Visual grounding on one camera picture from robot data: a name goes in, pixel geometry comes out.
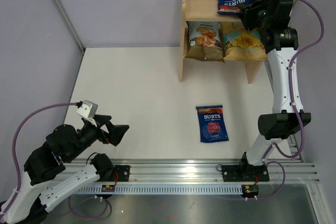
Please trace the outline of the large kettle cooked chips bag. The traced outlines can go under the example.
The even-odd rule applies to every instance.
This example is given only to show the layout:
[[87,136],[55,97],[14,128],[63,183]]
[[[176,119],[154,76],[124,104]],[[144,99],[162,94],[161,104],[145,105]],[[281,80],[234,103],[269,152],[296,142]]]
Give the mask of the large kettle cooked chips bag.
[[220,22],[224,59],[255,61],[268,58],[258,30],[246,30],[241,22]]

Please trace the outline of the olive light-blue chips bag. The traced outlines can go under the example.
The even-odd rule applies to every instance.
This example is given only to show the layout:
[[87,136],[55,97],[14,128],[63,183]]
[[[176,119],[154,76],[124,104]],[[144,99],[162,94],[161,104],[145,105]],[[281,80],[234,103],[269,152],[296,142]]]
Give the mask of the olive light-blue chips bag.
[[224,62],[218,22],[187,22],[188,40],[185,58]]

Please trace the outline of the blue spicy sweet chilli bag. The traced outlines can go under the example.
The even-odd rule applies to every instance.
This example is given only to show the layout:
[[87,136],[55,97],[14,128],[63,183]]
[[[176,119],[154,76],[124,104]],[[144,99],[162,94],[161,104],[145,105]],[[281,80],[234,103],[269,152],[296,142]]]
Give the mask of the blue spicy sweet chilli bag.
[[201,143],[229,141],[221,104],[197,106],[196,110]]

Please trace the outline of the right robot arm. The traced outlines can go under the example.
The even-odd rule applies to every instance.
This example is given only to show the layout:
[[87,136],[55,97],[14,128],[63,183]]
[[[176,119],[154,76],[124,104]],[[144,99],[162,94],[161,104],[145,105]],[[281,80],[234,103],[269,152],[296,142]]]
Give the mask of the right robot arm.
[[267,164],[273,150],[311,122],[300,100],[296,53],[298,33],[289,27],[293,0],[257,0],[239,4],[241,21],[247,30],[258,29],[272,74],[274,101],[271,114],[258,118],[259,135],[237,165],[220,165],[225,182],[267,182]]

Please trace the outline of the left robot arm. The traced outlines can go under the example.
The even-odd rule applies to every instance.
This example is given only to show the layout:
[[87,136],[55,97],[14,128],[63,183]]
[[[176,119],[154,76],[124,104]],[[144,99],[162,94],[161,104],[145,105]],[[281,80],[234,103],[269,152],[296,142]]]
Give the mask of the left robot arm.
[[94,116],[94,123],[84,121],[82,129],[63,124],[46,136],[45,143],[35,149],[24,164],[19,188],[1,205],[3,223],[42,223],[47,215],[83,186],[109,180],[114,165],[104,153],[96,154],[79,172],[58,185],[48,184],[95,141],[117,146],[128,125],[114,125],[108,115]]

